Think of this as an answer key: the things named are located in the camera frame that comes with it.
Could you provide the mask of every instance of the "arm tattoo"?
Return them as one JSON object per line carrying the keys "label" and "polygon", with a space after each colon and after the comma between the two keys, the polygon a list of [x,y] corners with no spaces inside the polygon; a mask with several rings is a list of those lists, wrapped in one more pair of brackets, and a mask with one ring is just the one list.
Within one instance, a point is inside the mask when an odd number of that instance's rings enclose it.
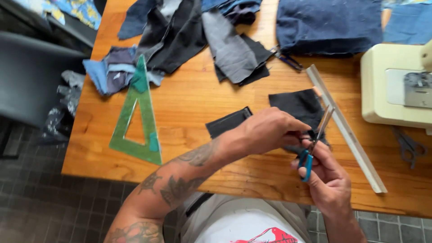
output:
{"label": "arm tattoo", "polygon": [[108,233],[105,243],[163,243],[162,226],[150,222],[136,222]]}
{"label": "arm tattoo", "polygon": [[156,172],[157,171],[151,173],[143,182],[141,182],[140,191],[138,192],[138,194],[140,194],[142,190],[148,190],[148,189],[151,189],[153,193],[156,194],[153,186],[155,185],[157,179],[162,179],[162,176],[157,176]]}
{"label": "arm tattoo", "polygon": [[183,197],[200,186],[206,179],[206,177],[198,177],[186,182],[183,178],[179,178],[178,181],[171,176],[168,180],[168,185],[161,189],[162,198],[165,200],[168,206],[173,206],[175,203],[181,201]]}
{"label": "arm tattoo", "polygon": [[178,157],[180,161],[188,162],[191,166],[203,166],[213,154],[214,149],[218,146],[219,139],[213,139],[211,142],[204,144],[192,151],[182,154]]}

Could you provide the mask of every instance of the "gray scissors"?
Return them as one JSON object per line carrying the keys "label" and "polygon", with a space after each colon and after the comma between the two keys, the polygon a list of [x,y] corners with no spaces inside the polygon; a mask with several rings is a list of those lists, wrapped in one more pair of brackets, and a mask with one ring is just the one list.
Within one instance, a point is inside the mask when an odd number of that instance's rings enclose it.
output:
{"label": "gray scissors", "polygon": [[400,156],[404,161],[410,162],[411,169],[414,169],[416,157],[425,155],[428,152],[427,148],[423,144],[414,141],[397,126],[392,126],[391,129],[400,144]]}

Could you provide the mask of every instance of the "person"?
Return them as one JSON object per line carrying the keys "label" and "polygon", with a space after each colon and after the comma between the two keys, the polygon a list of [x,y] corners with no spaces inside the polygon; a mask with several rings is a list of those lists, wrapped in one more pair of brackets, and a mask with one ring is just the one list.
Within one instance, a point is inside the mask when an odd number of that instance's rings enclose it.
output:
{"label": "person", "polygon": [[[192,151],[165,163],[139,184],[124,201],[105,243],[161,243],[164,217],[178,208],[183,243],[306,243],[311,242],[306,217],[298,204],[228,195],[195,196],[195,189],[225,165],[250,154],[286,145],[307,147],[299,140],[310,126],[276,107],[249,117]],[[298,161],[291,167],[297,169]],[[305,176],[301,167],[298,174]],[[351,208],[351,181],[328,146],[318,142],[308,180],[322,212],[330,243],[366,243]]]}

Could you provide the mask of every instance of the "red print on t-shirt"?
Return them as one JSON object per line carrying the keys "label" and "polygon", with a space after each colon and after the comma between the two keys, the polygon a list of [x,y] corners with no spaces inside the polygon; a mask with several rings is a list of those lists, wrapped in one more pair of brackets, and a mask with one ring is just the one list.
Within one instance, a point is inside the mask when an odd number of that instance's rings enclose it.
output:
{"label": "red print on t-shirt", "polygon": [[273,227],[264,230],[250,240],[237,240],[231,243],[298,243],[298,240],[283,230]]}

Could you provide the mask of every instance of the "gray tile floor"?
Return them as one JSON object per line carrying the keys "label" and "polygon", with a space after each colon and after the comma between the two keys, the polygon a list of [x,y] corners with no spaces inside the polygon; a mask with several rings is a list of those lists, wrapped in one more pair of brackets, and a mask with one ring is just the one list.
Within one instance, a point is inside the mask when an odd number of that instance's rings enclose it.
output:
{"label": "gray tile floor", "polygon": [[[136,184],[61,175],[66,146],[36,146],[39,136],[16,126],[7,150],[18,151],[19,159],[0,160],[0,242],[102,242]],[[360,211],[355,216],[371,243],[432,243],[432,220]],[[175,222],[172,212],[165,219],[167,243],[174,242]],[[327,242],[315,207],[308,229],[314,243]]]}

